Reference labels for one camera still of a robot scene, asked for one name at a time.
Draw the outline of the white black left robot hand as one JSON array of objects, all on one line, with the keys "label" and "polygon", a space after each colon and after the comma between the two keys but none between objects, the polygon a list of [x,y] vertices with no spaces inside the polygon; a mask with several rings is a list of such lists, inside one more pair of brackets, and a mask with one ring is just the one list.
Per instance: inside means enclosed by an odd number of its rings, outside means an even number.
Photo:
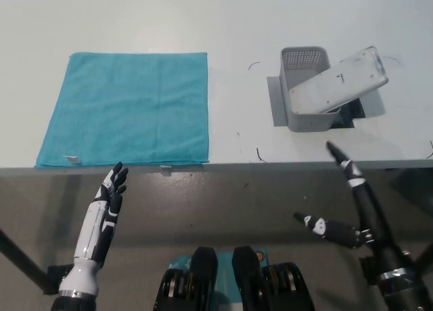
[{"label": "white black left robot hand", "polygon": [[78,236],[73,267],[60,284],[60,295],[97,297],[97,274],[104,266],[116,230],[128,172],[121,162],[117,163],[89,204]]}]

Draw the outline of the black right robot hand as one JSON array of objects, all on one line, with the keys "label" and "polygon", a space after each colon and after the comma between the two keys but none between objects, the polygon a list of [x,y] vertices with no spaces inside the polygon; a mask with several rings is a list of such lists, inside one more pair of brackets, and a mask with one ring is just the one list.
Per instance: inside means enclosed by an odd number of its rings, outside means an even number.
[{"label": "black right robot hand", "polygon": [[331,141],[326,143],[326,147],[343,171],[350,187],[359,217],[359,226],[301,212],[294,213],[294,218],[310,232],[326,241],[351,249],[368,246],[372,251],[378,276],[383,279],[414,273],[412,259],[396,244],[378,199],[361,170]]}]

